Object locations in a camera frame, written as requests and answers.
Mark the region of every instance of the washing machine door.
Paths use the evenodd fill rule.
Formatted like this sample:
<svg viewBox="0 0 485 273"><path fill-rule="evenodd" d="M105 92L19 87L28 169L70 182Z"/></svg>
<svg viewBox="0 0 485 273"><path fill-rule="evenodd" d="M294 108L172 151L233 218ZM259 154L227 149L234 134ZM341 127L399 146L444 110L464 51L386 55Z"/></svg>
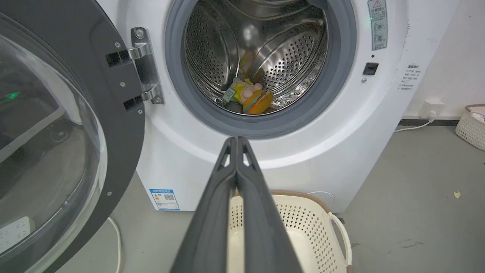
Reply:
<svg viewBox="0 0 485 273"><path fill-rule="evenodd" d="M0 3L0 272L56 271L123 196L147 53L95 1Z"/></svg>

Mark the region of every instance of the clothing tag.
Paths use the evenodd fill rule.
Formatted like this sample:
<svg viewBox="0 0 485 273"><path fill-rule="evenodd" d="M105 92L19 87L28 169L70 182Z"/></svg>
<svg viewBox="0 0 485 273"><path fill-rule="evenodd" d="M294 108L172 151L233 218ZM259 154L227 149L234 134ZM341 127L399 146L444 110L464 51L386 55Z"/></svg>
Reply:
<svg viewBox="0 0 485 273"><path fill-rule="evenodd" d="M229 102L234 94L236 94L236 91L232 88L229 88L222 96L222 99L226 102Z"/></svg>

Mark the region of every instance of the green light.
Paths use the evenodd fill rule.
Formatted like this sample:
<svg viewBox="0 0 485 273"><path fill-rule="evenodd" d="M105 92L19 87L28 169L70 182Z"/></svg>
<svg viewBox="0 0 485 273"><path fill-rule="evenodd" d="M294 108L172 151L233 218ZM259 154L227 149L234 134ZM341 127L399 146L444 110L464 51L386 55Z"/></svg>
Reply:
<svg viewBox="0 0 485 273"><path fill-rule="evenodd" d="M19 95L20 95L20 92L15 92L15 93L11 93L11 94L6 95L5 98L8 99L8 100L13 100L16 97L18 97Z"/></svg>

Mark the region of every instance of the white laundry basket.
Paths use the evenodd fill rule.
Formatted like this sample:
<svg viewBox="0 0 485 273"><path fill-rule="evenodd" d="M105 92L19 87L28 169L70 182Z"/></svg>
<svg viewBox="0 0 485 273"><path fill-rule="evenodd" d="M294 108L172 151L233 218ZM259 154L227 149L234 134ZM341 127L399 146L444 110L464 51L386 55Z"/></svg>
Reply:
<svg viewBox="0 0 485 273"><path fill-rule="evenodd" d="M483 109L485 109L485 104L467 105L455 132L464 141L485 151L485 123L476 120L472 116L473 113L484 115L483 112L485 111Z"/></svg>
<svg viewBox="0 0 485 273"><path fill-rule="evenodd" d="M349 236L340 220L322 201L293 191L271 191L271 194L304 273L353 272ZM244 273L243 209L241 196L233 197L229 203L229 273ZM332 221L342 235L345 257Z"/></svg>

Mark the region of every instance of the baseboard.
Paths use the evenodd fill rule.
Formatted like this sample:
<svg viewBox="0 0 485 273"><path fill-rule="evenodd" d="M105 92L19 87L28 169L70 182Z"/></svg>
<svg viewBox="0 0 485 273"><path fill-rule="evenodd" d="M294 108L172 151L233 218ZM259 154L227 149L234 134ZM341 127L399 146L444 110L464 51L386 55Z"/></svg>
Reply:
<svg viewBox="0 0 485 273"><path fill-rule="evenodd" d="M427 119L402 119L399 122L400 126L421 126L427 123ZM459 122L459 119L451 120L451 119L437 119L431 122L428 126L456 126Z"/></svg>
<svg viewBox="0 0 485 273"><path fill-rule="evenodd" d="M460 120L461 116L442 116L440 115L438 117L439 120ZM403 116L402 119L423 119L422 117L416 115L416 116L411 116L411 115L406 115Z"/></svg>

